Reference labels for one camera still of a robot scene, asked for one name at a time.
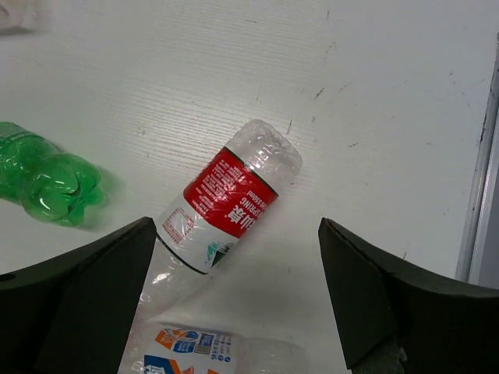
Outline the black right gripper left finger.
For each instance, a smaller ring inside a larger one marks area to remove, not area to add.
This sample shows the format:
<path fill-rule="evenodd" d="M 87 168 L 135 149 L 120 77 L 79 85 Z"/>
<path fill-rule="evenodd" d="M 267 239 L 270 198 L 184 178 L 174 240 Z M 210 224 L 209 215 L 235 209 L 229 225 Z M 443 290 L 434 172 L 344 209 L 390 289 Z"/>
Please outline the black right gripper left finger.
<path fill-rule="evenodd" d="M 95 242 L 1 276 L 3 373 L 116 373 L 150 265 L 142 217 Z"/>

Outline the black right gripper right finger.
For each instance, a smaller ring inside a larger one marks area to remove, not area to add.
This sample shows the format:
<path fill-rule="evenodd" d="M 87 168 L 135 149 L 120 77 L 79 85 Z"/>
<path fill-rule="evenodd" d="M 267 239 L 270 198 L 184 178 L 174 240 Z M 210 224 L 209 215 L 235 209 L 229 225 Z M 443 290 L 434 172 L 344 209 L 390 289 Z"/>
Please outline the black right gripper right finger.
<path fill-rule="evenodd" d="M 318 237 L 351 372 L 497 372 L 496 289 L 425 270 L 328 218 Z"/>

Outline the clear bottle blue orange label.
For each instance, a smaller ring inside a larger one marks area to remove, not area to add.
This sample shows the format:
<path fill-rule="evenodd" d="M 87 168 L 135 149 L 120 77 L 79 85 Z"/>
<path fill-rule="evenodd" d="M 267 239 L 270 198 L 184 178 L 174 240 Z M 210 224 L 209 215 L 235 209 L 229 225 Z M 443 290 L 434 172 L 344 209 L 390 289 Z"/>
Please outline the clear bottle blue orange label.
<path fill-rule="evenodd" d="M 318 373 L 297 344 L 165 323 L 134 326 L 119 373 Z"/>

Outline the green plastic bottle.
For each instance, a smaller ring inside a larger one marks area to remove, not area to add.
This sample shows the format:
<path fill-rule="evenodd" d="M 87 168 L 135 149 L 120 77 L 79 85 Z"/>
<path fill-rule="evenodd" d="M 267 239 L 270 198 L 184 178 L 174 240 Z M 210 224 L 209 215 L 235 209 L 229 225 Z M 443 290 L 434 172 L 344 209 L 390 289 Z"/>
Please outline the green plastic bottle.
<path fill-rule="evenodd" d="M 85 221 L 85 210 L 104 199 L 101 173 L 13 122 L 1 124 L 1 198 L 32 218 L 65 227 Z"/>

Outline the clear bottle red label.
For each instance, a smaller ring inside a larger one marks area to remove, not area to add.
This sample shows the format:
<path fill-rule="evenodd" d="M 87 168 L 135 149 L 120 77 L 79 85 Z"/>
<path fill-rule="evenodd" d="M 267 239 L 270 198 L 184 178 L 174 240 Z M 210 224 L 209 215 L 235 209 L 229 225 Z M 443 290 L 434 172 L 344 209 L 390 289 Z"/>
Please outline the clear bottle red label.
<path fill-rule="evenodd" d="M 298 150 L 273 126 L 246 123 L 155 219 L 136 320 L 198 291 L 302 165 Z"/>

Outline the clear bottle yellow cap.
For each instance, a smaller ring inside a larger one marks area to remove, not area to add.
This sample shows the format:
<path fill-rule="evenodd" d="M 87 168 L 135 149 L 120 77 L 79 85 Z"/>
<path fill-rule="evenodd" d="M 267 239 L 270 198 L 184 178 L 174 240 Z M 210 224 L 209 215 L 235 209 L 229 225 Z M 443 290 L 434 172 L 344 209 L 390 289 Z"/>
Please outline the clear bottle yellow cap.
<path fill-rule="evenodd" d="M 39 1 L 1 0 L 1 35 L 31 34 L 37 30 Z"/>

